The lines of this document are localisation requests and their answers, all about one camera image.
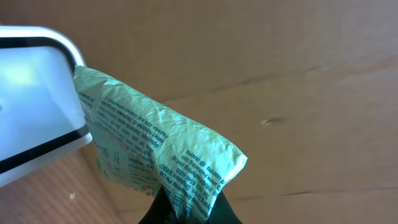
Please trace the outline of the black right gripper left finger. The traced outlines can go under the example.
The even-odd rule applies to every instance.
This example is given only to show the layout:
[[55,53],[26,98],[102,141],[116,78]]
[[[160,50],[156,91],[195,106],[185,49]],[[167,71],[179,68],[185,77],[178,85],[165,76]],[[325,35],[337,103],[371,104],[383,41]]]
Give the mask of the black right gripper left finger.
[[152,205],[139,224],[177,224],[177,217],[166,191],[160,188]]

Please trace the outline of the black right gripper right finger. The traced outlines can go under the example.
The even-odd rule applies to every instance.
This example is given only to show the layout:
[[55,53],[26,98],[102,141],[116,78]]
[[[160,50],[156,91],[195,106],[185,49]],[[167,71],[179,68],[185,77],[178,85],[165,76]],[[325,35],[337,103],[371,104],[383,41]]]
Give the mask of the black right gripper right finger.
[[206,224],[242,224],[223,192],[218,194]]

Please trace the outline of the teal snack packet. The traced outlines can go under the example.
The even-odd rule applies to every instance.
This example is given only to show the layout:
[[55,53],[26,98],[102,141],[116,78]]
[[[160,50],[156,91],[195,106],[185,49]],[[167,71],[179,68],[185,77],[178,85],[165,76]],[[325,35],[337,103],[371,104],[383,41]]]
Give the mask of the teal snack packet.
[[216,131],[100,71],[77,66],[73,82],[102,174],[156,196],[179,220],[206,223],[247,157]]

